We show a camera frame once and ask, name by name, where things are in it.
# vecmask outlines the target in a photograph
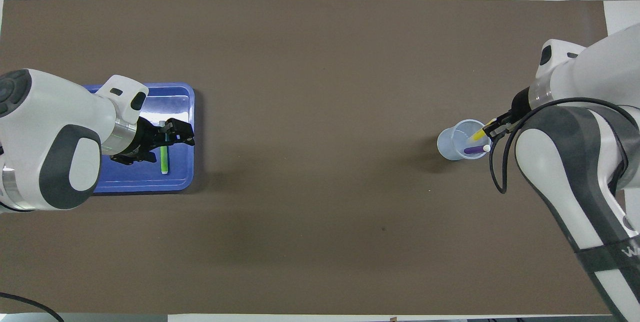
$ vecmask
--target plastic cup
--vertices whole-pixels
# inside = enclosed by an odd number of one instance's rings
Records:
[[[487,136],[483,136],[478,141],[475,141],[473,145],[469,145],[468,139],[476,133],[485,124],[478,120],[462,120],[455,124],[455,126],[444,129],[438,136],[438,151],[446,159],[452,161],[458,161],[462,159],[475,160],[486,153],[465,154],[467,147],[473,147],[478,145],[491,145],[491,140]]]

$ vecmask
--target brown mat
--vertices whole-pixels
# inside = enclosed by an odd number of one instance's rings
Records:
[[[605,35],[598,1],[6,1],[0,71],[185,81],[198,145],[184,193],[0,215],[0,291],[77,313],[607,313],[513,161],[503,196],[486,158],[435,147],[505,112],[548,38]]]

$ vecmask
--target green marker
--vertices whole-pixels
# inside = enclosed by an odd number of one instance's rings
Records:
[[[160,121],[160,127],[164,127],[166,122]],[[169,135],[164,134],[164,140],[169,141]],[[160,171],[163,175],[169,173],[169,151],[166,146],[160,147]]]

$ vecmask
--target purple marker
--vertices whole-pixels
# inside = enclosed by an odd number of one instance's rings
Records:
[[[465,154],[483,154],[483,153],[487,153],[491,150],[491,147],[489,145],[483,145],[483,146],[474,146],[474,147],[467,147],[466,149],[464,149],[464,153]]]

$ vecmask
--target black strap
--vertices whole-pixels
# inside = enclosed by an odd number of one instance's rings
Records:
[[[576,252],[575,256],[588,273],[616,270],[640,265],[640,235],[610,245]]]

